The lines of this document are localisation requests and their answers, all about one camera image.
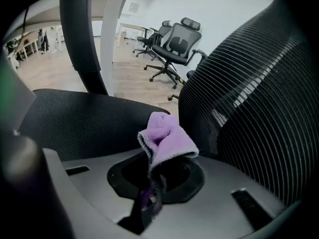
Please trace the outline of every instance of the purple cloth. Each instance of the purple cloth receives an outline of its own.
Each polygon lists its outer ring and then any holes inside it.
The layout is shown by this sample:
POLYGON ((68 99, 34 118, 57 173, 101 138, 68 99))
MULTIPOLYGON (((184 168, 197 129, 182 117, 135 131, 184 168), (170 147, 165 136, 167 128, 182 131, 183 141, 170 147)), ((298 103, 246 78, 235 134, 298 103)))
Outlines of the purple cloth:
POLYGON ((147 128, 139 132, 138 140, 149 157, 149 172, 162 162, 180 155, 198 156, 198 148, 178 124, 175 115, 152 113, 147 128))

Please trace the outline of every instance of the person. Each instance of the person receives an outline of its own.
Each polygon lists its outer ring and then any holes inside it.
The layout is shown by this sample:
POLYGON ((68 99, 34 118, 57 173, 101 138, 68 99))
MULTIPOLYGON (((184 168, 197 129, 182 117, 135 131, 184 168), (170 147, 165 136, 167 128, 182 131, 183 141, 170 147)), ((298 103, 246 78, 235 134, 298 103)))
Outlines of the person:
POLYGON ((48 37, 46 35, 46 32, 43 33, 42 28, 39 30, 38 42, 41 43, 41 54, 44 54, 44 47, 46 52, 49 51, 50 46, 49 46, 48 37))

